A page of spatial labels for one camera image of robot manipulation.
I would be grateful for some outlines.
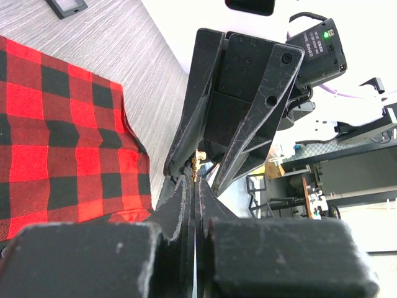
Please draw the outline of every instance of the gray wooden table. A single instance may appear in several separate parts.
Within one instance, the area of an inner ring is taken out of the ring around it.
[[[0,35],[121,83],[128,120],[151,159],[156,205],[187,75],[140,0],[86,0],[59,20],[45,0],[1,0]]]

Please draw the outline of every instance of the gold object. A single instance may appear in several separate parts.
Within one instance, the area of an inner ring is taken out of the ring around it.
[[[207,158],[207,154],[205,152],[198,151],[194,153],[194,157],[192,159],[193,162],[193,182],[197,181],[197,173],[200,169],[200,160],[205,160]]]

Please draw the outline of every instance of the buffalo plaid pouch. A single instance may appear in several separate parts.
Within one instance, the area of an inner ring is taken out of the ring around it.
[[[121,85],[0,36],[0,243],[29,224],[151,211]]]

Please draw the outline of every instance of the plaid fabric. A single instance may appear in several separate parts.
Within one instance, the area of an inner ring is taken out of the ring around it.
[[[121,85],[0,37],[0,241],[28,224],[151,210]]]

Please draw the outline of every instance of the cardboard box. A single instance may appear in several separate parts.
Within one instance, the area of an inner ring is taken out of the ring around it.
[[[282,166],[276,166],[274,163],[265,163],[265,175],[267,179],[275,179],[284,176],[285,171]]]

